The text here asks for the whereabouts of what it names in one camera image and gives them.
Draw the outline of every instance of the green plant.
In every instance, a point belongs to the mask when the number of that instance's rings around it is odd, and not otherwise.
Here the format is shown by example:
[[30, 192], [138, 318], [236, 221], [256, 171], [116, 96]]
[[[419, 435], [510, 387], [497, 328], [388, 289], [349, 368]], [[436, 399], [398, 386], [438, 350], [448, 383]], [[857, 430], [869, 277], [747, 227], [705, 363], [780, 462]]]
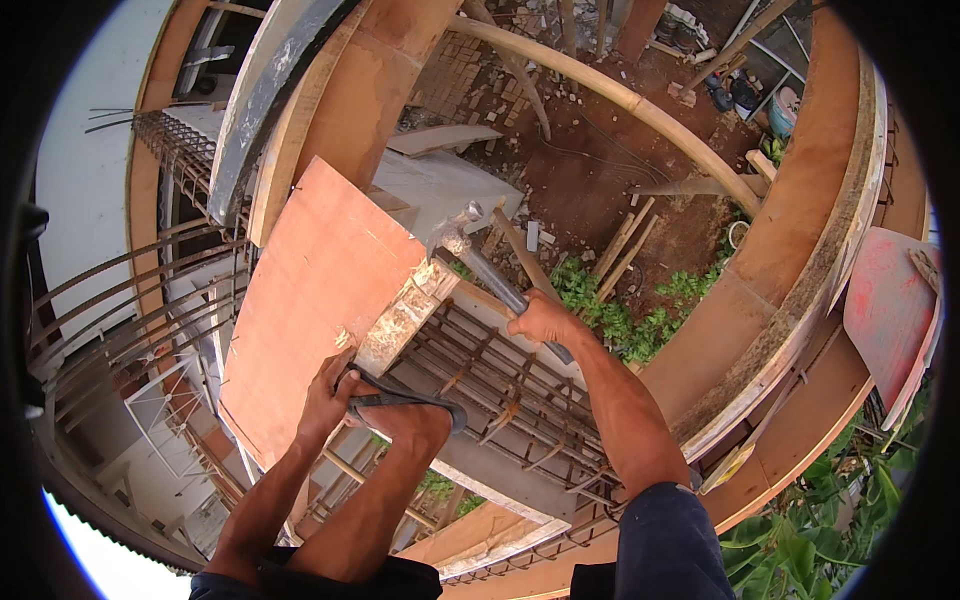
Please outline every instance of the green plant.
[[772, 140], [763, 140], [763, 143], [760, 144], [760, 150], [763, 151], [763, 154], [767, 158], [770, 158], [770, 162], [774, 163], [774, 166], [779, 169], [783, 155], [786, 154], [786, 145], [789, 141], [789, 137], [784, 139], [779, 135], [775, 135]]
[[464, 495], [464, 498], [457, 504], [457, 517], [466, 515], [473, 509], [487, 501], [487, 498], [478, 495]]
[[473, 277], [473, 272], [460, 260], [451, 262], [450, 269], [453, 269], [453, 271], [460, 276], [460, 279], [470, 281], [470, 278]]
[[423, 475], [423, 481], [417, 484], [417, 492], [427, 490], [428, 493], [433, 494], [441, 500], [446, 500], [453, 493], [453, 487], [454, 483], [452, 481], [440, 475], [432, 468], [429, 468], [426, 474]]
[[[743, 600], [827, 600], [865, 565], [877, 539], [900, 506], [891, 468], [911, 469], [923, 441], [922, 414], [930, 382], [914, 398], [898, 439], [885, 444], [861, 434], [857, 414], [801, 478], [775, 498], [762, 516], [750, 517], [720, 537], [721, 555], [734, 591]], [[839, 523], [843, 492], [859, 486], [850, 523]]]
[[590, 327], [601, 326], [603, 335], [611, 341], [613, 353], [624, 363], [649, 363], [657, 352], [684, 324], [696, 302], [707, 294], [723, 270], [723, 259], [733, 255], [733, 246], [726, 242], [719, 259], [702, 276], [679, 271], [670, 277], [670, 283], [657, 286], [657, 293], [672, 299], [674, 314], [663, 306], [654, 308], [640, 319], [634, 319], [622, 302], [601, 302], [597, 298], [599, 278], [587, 273], [579, 258], [568, 258], [553, 270], [550, 282], [560, 295], [564, 306]]

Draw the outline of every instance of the man's right hand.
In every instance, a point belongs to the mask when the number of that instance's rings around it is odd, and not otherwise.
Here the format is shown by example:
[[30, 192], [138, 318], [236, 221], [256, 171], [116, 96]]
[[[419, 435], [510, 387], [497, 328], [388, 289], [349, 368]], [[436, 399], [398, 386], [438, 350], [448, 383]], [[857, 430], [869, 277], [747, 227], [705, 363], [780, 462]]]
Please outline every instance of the man's right hand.
[[523, 293], [530, 302], [526, 312], [507, 323], [507, 334], [523, 334], [531, 342], [560, 342], [565, 344], [571, 335], [589, 333], [581, 320], [570, 314], [541, 290], [533, 288]]

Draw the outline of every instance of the hammer handle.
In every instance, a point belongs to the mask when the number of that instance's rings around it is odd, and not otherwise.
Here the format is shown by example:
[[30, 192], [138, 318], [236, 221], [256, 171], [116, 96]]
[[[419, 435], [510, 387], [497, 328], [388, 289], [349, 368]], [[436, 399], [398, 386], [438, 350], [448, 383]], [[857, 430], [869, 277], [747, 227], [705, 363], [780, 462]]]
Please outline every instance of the hammer handle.
[[[518, 315], [526, 312], [527, 306], [530, 304], [527, 299], [516, 290], [513, 284], [508, 281], [502, 273], [497, 271], [493, 263], [480, 253], [475, 246], [471, 246], [466, 252], [458, 256], [458, 258], [463, 260], [464, 264], [473, 271], [473, 274], [480, 277], [480, 280], [490, 287], [493, 294], [500, 298], [503, 303], [507, 305], [507, 308]], [[544, 343], [565, 365], [573, 362], [573, 355], [570, 354], [570, 350], [566, 349], [563, 344], [558, 342]]]

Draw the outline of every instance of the brick paving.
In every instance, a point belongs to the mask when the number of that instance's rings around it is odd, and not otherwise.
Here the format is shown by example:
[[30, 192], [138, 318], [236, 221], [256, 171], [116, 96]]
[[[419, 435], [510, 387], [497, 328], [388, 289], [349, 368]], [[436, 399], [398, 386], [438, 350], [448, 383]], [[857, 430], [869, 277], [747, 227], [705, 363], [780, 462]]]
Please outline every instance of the brick paving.
[[[521, 36], [536, 37], [542, 31], [541, 22], [538, 15], [521, 16], [502, 27]], [[531, 73], [535, 84], [541, 71], [538, 66]], [[480, 123], [509, 128], [530, 107], [522, 85], [504, 68], [489, 45], [454, 32], [444, 33], [420, 72], [414, 93], [422, 94], [425, 116], [445, 124]]]

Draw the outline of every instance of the claw hammer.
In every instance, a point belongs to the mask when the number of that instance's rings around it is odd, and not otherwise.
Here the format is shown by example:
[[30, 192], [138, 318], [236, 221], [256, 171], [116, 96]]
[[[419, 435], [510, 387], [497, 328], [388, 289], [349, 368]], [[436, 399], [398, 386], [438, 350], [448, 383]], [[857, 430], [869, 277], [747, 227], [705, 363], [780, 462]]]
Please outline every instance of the claw hammer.
[[[460, 214], [447, 217], [433, 227], [433, 234], [426, 247], [427, 259], [433, 258], [438, 246], [443, 246], [451, 254], [464, 262], [480, 280], [487, 284], [493, 293], [500, 298], [507, 308], [517, 315], [522, 315], [529, 302], [503, 276], [493, 263], [484, 256], [478, 248], [473, 246], [464, 228], [483, 219], [483, 208], [476, 201], [470, 201]], [[545, 342], [546, 346], [557, 355], [565, 365], [573, 362], [573, 355], [558, 342]]]

